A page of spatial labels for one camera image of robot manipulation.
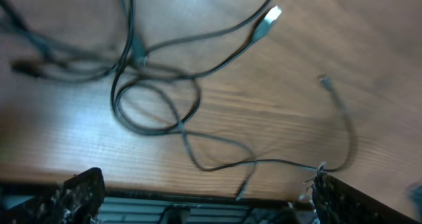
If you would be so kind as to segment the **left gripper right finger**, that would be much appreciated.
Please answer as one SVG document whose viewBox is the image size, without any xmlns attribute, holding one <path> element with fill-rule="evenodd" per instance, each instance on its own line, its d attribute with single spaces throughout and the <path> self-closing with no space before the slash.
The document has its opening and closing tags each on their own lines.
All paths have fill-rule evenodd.
<svg viewBox="0 0 422 224">
<path fill-rule="evenodd" d="M 418 224 L 327 173 L 318 173 L 311 188 L 320 224 Z"/>
</svg>

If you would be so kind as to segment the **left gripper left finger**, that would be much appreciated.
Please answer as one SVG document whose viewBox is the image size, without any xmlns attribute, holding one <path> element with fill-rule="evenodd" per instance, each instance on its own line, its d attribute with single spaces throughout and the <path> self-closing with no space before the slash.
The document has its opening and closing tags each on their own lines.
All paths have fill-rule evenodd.
<svg viewBox="0 0 422 224">
<path fill-rule="evenodd" d="M 6 224 L 91 224 L 100 223 L 98 214 L 106 196 L 102 170 L 93 167 L 48 188 L 1 215 Z"/>
</svg>

